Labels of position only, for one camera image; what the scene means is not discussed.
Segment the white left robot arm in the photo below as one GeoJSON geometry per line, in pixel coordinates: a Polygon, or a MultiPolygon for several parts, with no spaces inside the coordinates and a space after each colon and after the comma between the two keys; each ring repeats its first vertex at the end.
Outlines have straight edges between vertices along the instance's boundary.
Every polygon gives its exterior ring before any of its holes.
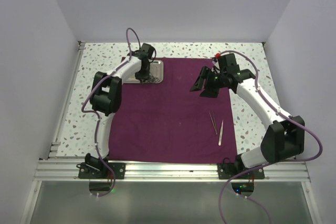
{"type": "Polygon", "coordinates": [[[124,60],[108,72],[98,71],[93,79],[92,90],[82,105],[83,113],[97,116],[94,130],[93,151],[87,157],[94,158],[90,171],[97,178],[104,178],[109,165],[104,160],[109,155],[110,127],[122,101],[122,85],[130,77],[147,80],[150,77],[150,64],[156,56],[156,49],[146,43],[136,51],[130,51],[124,60]]]}

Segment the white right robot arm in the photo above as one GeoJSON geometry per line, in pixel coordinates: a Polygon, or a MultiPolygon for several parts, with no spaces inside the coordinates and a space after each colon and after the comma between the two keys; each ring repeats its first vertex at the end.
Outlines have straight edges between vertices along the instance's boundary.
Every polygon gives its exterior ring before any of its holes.
{"type": "Polygon", "coordinates": [[[231,89],[243,99],[264,125],[266,132],[259,147],[239,154],[234,161],[234,172],[246,178],[254,167],[274,164],[299,155],[304,150],[304,120],[291,116],[258,84],[257,73],[240,69],[235,53],[216,54],[213,66],[204,66],[190,91],[200,91],[201,97],[216,98],[221,88],[231,89]]]}

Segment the stainless steel instrument tray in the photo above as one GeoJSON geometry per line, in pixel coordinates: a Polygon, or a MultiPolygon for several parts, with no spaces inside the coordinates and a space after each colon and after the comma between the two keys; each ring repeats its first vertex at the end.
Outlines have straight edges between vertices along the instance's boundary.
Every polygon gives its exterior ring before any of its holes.
{"type": "MultiPolygon", "coordinates": [[[[164,79],[164,63],[162,60],[155,60],[150,65],[150,76],[155,76],[159,78],[159,83],[161,83],[164,79]]],[[[128,84],[138,84],[140,83],[138,79],[135,78],[135,75],[132,75],[128,80],[126,80],[124,83],[128,84]]]]}

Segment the steel surgical scissors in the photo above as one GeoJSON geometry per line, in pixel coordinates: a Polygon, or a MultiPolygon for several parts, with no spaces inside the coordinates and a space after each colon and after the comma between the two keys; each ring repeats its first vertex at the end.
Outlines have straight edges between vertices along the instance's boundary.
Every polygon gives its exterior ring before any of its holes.
{"type": "Polygon", "coordinates": [[[159,78],[157,78],[155,76],[148,76],[146,78],[140,79],[139,82],[140,83],[149,83],[149,84],[159,83],[159,78]]]}

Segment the broad steel forceps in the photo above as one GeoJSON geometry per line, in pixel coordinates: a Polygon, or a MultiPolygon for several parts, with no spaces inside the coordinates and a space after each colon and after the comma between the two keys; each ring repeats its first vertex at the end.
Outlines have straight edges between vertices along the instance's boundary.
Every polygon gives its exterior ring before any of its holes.
{"type": "Polygon", "coordinates": [[[218,146],[221,146],[221,144],[222,144],[223,130],[224,130],[224,120],[222,120],[222,122],[221,122],[221,127],[220,127],[219,137],[218,137],[218,146]]]}

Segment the thin steel tweezers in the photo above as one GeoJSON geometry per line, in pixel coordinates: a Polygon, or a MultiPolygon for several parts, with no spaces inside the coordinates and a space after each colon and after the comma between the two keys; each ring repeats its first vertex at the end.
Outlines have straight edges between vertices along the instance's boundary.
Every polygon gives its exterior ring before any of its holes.
{"type": "Polygon", "coordinates": [[[214,131],[215,131],[215,134],[217,135],[217,126],[216,126],[216,122],[215,122],[215,117],[214,117],[214,113],[209,111],[209,115],[210,115],[210,118],[211,118],[211,122],[212,122],[212,125],[213,125],[213,128],[214,128],[214,131]]]}

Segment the purple cloth wrap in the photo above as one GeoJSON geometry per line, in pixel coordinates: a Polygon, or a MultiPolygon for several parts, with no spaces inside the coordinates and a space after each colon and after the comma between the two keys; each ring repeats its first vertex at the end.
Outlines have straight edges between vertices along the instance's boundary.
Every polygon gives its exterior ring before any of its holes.
{"type": "Polygon", "coordinates": [[[159,84],[124,84],[122,102],[109,136],[112,160],[215,164],[237,155],[230,95],[216,98],[190,92],[209,59],[165,58],[159,84]],[[215,134],[209,111],[214,113],[215,134]],[[218,146],[221,122],[223,139],[218,146]]]}

